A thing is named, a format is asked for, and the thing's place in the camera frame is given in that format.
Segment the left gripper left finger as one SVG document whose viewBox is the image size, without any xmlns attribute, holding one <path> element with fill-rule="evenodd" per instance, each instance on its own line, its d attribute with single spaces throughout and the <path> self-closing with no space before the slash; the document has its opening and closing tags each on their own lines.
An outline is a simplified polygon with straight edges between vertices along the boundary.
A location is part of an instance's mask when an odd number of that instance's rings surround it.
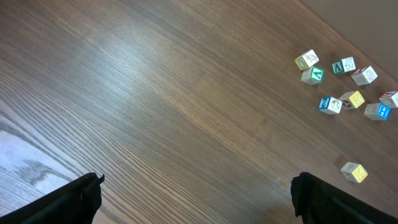
<svg viewBox="0 0 398 224">
<path fill-rule="evenodd" d="M 53 192 L 1 217 L 1 223 L 91 224 L 102 204 L 104 176 L 87 173 Z"/>
</svg>

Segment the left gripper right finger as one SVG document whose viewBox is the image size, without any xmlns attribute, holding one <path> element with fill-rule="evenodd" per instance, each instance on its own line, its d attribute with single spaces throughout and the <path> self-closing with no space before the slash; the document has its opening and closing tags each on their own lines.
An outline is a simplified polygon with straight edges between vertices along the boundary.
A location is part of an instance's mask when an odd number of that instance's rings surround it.
<svg viewBox="0 0 398 224">
<path fill-rule="evenodd" d="M 304 224 L 397 224 L 396 217 L 308 172 L 292 179 L 290 193 L 295 216 Z"/>
</svg>

